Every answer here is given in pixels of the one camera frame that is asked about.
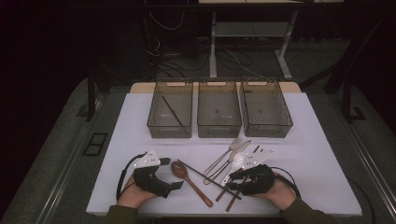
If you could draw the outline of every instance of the wooden spoon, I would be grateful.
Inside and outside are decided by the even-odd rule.
[[[187,172],[187,168],[181,162],[179,162],[179,161],[172,162],[172,172],[178,178],[184,179],[187,182],[189,182],[189,184],[192,186],[192,188],[195,190],[195,192],[197,192],[197,194],[201,197],[201,199],[206,203],[207,206],[209,206],[209,207],[213,206],[212,201],[210,201],[210,199],[208,199],[206,197],[206,195],[203,192],[201,192],[201,190],[198,189],[198,187],[196,187],[192,183],[192,181],[189,178],[189,174]]]

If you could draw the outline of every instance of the metal fork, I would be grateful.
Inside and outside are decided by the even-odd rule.
[[[228,150],[224,152],[224,154],[222,154],[217,160],[215,160],[213,164],[207,167],[207,169],[204,171],[204,175],[208,175],[213,170],[213,168],[215,168],[215,166],[227,155],[227,153],[234,151],[239,146],[239,143],[241,143],[241,141],[241,137],[235,138],[228,147]]]

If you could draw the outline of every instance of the sleeve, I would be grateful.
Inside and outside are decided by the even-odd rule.
[[[294,203],[280,215],[290,224],[339,224],[335,217],[312,209],[301,198],[297,198]]]
[[[135,224],[137,223],[137,209],[112,205],[107,212],[103,224]]]

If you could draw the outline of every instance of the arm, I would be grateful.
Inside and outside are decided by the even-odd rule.
[[[137,209],[140,205],[155,197],[157,195],[139,188],[131,175],[116,205],[110,206],[104,224],[137,223]]]
[[[281,210],[280,215],[291,224],[336,224],[338,221],[321,211],[314,210],[298,198],[291,188],[276,179],[266,193],[254,195],[270,201]]]

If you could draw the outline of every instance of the storage tray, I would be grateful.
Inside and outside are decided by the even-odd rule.
[[[286,137],[293,122],[275,79],[243,77],[240,99],[245,136]]]
[[[207,78],[199,82],[198,136],[235,138],[242,126],[238,94],[233,78]]]
[[[192,80],[159,79],[148,115],[152,138],[190,138]]]

